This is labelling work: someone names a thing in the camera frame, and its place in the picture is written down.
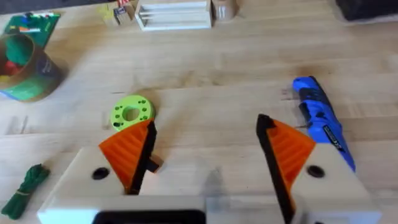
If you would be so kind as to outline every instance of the wooden table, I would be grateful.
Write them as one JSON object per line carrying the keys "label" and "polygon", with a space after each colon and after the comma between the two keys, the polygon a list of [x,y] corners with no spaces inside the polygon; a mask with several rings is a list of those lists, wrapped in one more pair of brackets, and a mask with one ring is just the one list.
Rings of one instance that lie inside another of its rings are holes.
{"label": "wooden table", "polygon": [[[47,161],[52,175],[18,221],[38,223],[36,211],[77,151],[114,133],[115,102],[140,93],[157,108],[154,153],[165,160],[157,175],[147,173],[142,194],[221,195],[215,223],[282,223],[256,118],[303,125],[291,84],[314,75],[343,124],[358,177],[384,212],[380,223],[395,223],[398,24],[349,26],[327,0],[240,5],[232,22],[170,32],[107,29],[95,6],[62,9],[46,52],[68,68],[67,79],[36,103],[0,98],[1,206],[31,165]],[[244,200],[252,206],[241,208]]]}

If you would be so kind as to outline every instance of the black object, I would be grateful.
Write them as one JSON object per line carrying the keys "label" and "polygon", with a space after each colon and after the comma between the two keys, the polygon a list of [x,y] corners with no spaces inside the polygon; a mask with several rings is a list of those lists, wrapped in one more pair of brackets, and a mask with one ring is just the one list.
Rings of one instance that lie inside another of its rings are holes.
{"label": "black object", "polygon": [[92,224],[206,224],[206,214],[199,210],[100,212]]}
{"label": "black object", "polygon": [[141,156],[138,160],[138,165],[136,169],[136,173],[131,182],[131,186],[129,189],[129,195],[138,195],[141,189],[142,181],[144,180],[145,171],[147,170],[148,163],[150,161],[150,156],[152,151],[154,150],[155,140],[156,140],[156,127],[155,123],[151,121],[148,124],[148,134],[145,139],[144,146],[142,147]]}
{"label": "black object", "polygon": [[109,175],[109,169],[105,167],[100,167],[93,172],[91,178],[94,180],[102,180]]}
{"label": "black object", "polygon": [[397,0],[336,0],[336,3],[348,21],[398,13]]}
{"label": "black object", "polygon": [[282,211],[285,223],[288,224],[293,219],[294,207],[292,201],[290,201],[289,193],[285,187],[280,170],[278,169],[278,163],[266,133],[267,129],[274,127],[274,121],[269,116],[259,114],[256,127],[257,137],[259,138],[262,150],[266,155],[269,172],[271,173],[272,183],[274,184],[280,210]]}
{"label": "black object", "polygon": [[322,167],[316,165],[310,165],[307,168],[307,172],[315,178],[322,178],[325,176],[325,171],[322,169]]}

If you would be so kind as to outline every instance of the green rope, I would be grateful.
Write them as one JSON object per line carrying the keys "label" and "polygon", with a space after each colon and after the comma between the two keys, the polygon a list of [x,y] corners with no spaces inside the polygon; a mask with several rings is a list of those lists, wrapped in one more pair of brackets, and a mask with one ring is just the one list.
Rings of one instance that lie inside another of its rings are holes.
{"label": "green rope", "polygon": [[30,196],[50,174],[50,170],[41,164],[32,166],[25,176],[24,182],[19,186],[17,192],[12,196],[7,205],[2,208],[1,213],[17,220],[24,213]]}

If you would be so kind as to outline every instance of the blue plastic object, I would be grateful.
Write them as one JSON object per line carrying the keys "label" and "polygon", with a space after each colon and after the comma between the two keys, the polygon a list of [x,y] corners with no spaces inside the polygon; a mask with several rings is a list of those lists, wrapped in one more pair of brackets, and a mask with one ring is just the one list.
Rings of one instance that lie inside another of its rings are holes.
{"label": "blue plastic object", "polygon": [[355,162],[344,140],[343,127],[317,80],[312,76],[298,77],[293,81],[293,89],[300,95],[299,107],[311,138],[315,142],[334,145],[355,172]]}

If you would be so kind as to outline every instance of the colorful can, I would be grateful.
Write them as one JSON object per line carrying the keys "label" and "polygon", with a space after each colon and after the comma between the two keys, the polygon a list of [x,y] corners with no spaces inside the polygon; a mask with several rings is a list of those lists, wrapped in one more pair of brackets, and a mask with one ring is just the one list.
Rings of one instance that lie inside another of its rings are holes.
{"label": "colorful can", "polygon": [[[17,74],[0,81],[0,92],[22,102],[41,100],[59,86],[63,77],[62,72],[30,37],[23,34],[15,35],[23,36],[33,45],[32,55]],[[12,35],[0,39],[0,65],[4,65],[7,61],[5,42],[10,37]]]}

